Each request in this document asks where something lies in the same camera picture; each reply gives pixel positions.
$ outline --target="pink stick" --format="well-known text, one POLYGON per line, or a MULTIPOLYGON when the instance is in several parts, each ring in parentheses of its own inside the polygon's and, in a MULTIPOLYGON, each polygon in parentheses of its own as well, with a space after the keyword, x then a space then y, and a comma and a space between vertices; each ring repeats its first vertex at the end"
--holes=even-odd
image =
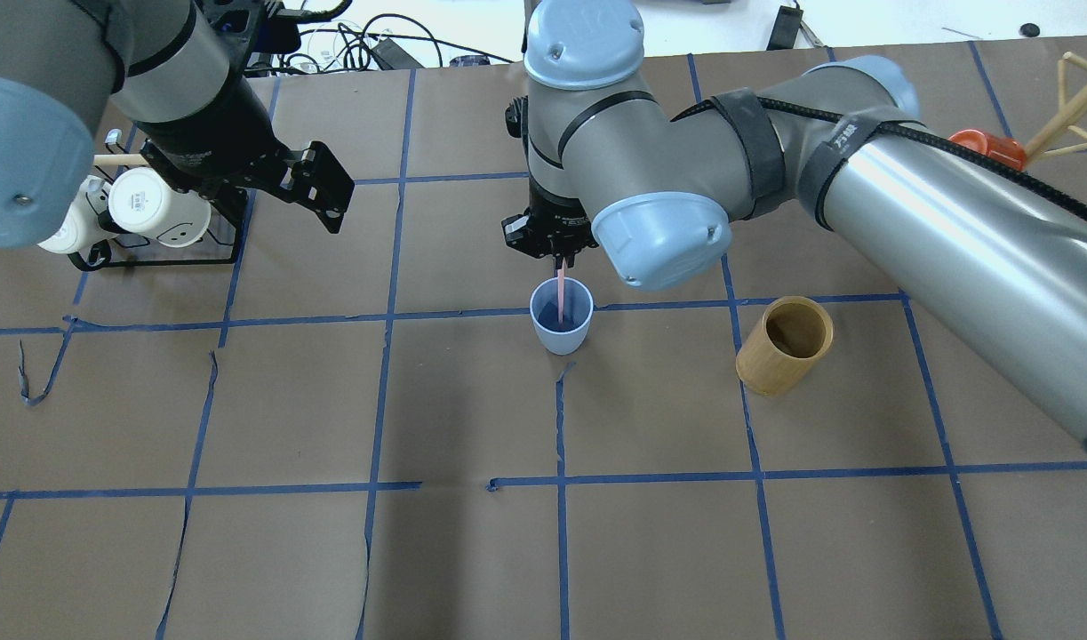
POLYGON ((559 263, 559 328, 563 328, 563 285, 564 280, 567 279, 567 259, 561 260, 559 263))

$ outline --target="wooden cup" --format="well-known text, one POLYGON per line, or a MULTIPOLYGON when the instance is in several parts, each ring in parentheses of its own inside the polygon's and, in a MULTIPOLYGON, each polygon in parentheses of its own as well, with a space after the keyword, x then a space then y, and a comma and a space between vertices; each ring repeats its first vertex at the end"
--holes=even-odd
POLYGON ((824 308, 800 296, 767 305, 737 353, 737 375, 760 396, 791 389, 832 348, 835 327, 824 308))

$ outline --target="blue joint cap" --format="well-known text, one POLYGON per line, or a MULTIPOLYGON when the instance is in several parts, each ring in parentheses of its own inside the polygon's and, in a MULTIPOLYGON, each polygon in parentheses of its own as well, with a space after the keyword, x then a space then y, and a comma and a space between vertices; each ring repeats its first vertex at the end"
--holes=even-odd
POLYGON ((92 165, 92 135, 68 106, 0 77, 0 248, 60 229, 92 165))
POLYGON ((685 191, 617 200, 595 216, 591 233, 622 281, 642 291, 660 291, 705 272, 734 239, 719 203, 685 191))
POLYGON ((871 76, 877 84, 883 85, 889 96, 895 99, 895 104, 898 105, 898 109, 903 110, 912 117, 921 117, 922 109, 919 105, 919 92, 914 89, 914 85, 910 84, 905 74, 902 73, 902 68, 890 61, 889 58, 859 57, 851 58, 850 61, 827 62, 826 64, 808 70, 804 74, 827 67, 852 68, 871 76))
POLYGON ((641 66, 645 33, 629 0, 544 0, 527 24, 524 67, 554 89, 601 89, 641 66))

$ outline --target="gray robot arm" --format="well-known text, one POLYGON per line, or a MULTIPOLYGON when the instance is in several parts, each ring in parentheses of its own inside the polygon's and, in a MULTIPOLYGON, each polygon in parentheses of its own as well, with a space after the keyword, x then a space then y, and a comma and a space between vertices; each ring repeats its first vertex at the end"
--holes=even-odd
POLYGON ((1087 222, 1070 199, 925 143, 912 86, 882 58, 673 122, 640 63, 627 0, 536 9, 528 96, 508 113, 530 172, 510 247, 571 263, 601 244, 628 285, 673 287, 721 258, 730 222, 799 198, 1087 449, 1087 222))
POLYGON ((0 2, 0 247, 41 242, 60 226, 110 95, 149 135, 141 153, 173 189, 213 199, 254 187, 339 229, 352 179, 324 143, 287 149, 241 75, 260 28, 290 27, 296 48, 292 24, 310 13, 279 23, 274 3, 209 3, 207 15, 202 4, 0 2))

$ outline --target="white floor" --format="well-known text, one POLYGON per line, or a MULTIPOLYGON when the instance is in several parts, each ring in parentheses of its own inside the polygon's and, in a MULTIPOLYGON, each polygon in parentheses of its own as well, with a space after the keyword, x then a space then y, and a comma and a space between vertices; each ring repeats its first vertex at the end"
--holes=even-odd
MULTIPOLYGON (((288 8, 312 11, 338 0, 286 0, 288 8)), ((636 0, 646 22, 646 54, 754 51, 765 48, 782 4, 792 0, 636 0)), ((1087 0, 802 0, 804 22, 830 47, 904 45, 917 41, 1017 39, 1022 24, 1035 23, 1041 36, 1087 36, 1087 0)), ((354 0, 341 20, 362 26, 378 13, 415 17, 437 39, 453 41, 517 61, 523 39, 523 0, 354 0)), ((373 24, 397 34, 421 29, 396 17, 373 24)), ((803 37, 798 47, 808 47, 803 37)), ((432 46, 405 41, 405 49, 425 66, 436 65, 432 46)), ((326 34, 312 37, 304 49, 315 57, 340 49, 326 34)), ((461 54, 446 50, 446 60, 461 54)))

